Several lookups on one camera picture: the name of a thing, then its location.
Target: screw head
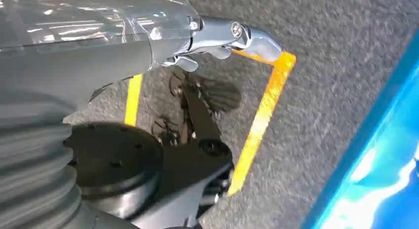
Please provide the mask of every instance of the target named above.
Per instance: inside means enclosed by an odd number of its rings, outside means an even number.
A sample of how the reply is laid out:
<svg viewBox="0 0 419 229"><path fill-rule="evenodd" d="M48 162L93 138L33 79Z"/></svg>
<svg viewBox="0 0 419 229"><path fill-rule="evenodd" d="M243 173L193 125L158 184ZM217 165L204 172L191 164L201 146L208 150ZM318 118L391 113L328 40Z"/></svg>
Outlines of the screw head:
<svg viewBox="0 0 419 229"><path fill-rule="evenodd" d="M141 144L141 143L136 143L136 144L134 145L134 147L135 147L136 149L138 149L138 150L144 150L144 145L143 145L143 144Z"/></svg>
<svg viewBox="0 0 419 229"><path fill-rule="evenodd" d="M231 33L234 38L239 38L242 35L242 26L238 22L233 22L231 24Z"/></svg>
<svg viewBox="0 0 419 229"><path fill-rule="evenodd" d="M220 112L214 112L214 118L215 119L219 119L221 117L221 113Z"/></svg>
<svg viewBox="0 0 419 229"><path fill-rule="evenodd" d="M199 25L198 25L198 23L197 23L197 22L195 22L195 21L192 21L192 22L189 24L189 29L191 29L191 30L193 30L193 31L198 30L198 29L199 29Z"/></svg>

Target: black circular plate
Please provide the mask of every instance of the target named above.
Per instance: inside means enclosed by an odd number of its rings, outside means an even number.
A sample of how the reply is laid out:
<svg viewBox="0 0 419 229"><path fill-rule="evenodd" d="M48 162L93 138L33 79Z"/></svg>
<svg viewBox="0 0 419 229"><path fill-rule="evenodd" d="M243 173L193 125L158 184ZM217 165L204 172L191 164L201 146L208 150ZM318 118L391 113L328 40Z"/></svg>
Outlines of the black circular plate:
<svg viewBox="0 0 419 229"><path fill-rule="evenodd" d="M144 130L119 123L75 126L65 145L74 150L70 165L85 196L131 190L162 167L161 144Z"/></svg>

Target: yellow floor marking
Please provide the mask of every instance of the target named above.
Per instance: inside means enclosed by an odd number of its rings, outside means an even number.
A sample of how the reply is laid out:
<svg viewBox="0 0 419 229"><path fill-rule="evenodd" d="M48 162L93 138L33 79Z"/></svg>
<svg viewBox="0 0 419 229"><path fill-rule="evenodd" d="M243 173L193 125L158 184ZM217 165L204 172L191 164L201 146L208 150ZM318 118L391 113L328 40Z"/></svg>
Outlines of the yellow floor marking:
<svg viewBox="0 0 419 229"><path fill-rule="evenodd" d="M250 170L251 163L262 141L266 128L268 127L275 106L279 100L285 81L290 71L293 69L296 57L288 52L282 52L281 56L275 62L267 62L258 56L247 55L244 52L235 52L251 59L274 66L268 85L263 93L262 101L256 112L249 135L245 141L242 153L234 169L231 186L228 195L237 193L243 186L246 176Z"/></svg>
<svg viewBox="0 0 419 229"><path fill-rule="evenodd" d="M141 82L143 75L135 75L128 83L128 96L126 97L125 124L137 125L138 103L140 101Z"/></svg>

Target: gray carpet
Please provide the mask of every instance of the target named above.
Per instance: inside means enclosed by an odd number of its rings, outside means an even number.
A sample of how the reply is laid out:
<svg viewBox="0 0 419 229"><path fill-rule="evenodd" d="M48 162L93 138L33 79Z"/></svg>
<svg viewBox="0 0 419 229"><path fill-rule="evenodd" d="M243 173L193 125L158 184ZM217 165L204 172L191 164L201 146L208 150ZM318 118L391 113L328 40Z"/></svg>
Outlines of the gray carpet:
<svg viewBox="0 0 419 229"><path fill-rule="evenodd" d="M202 220L205 229L294 229L419 27L419 0L190 0L201 14L265 28L297 56L243 190ZM269 66L239 56L200 56L198 73L240 87L243 103L220 120L223 139L240 154ZM176 120L170 71L144 76L138 125ZM113 85L68 118L123 121L126 82Z"/></svg>

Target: clear plastic cover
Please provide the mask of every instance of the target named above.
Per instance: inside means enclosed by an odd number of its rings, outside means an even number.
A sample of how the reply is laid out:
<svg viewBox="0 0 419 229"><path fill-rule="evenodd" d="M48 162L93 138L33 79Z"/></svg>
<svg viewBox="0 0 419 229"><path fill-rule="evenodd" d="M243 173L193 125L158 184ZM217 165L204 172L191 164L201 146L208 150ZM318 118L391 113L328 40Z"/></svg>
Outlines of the clear plastic cover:
<svg viewBox="0 0 419 229"><path fill-rule="evenodd" d="M0 56L29 45L54 52L184 38L187 46L196 20L187 0L0 0Z"/></svg>

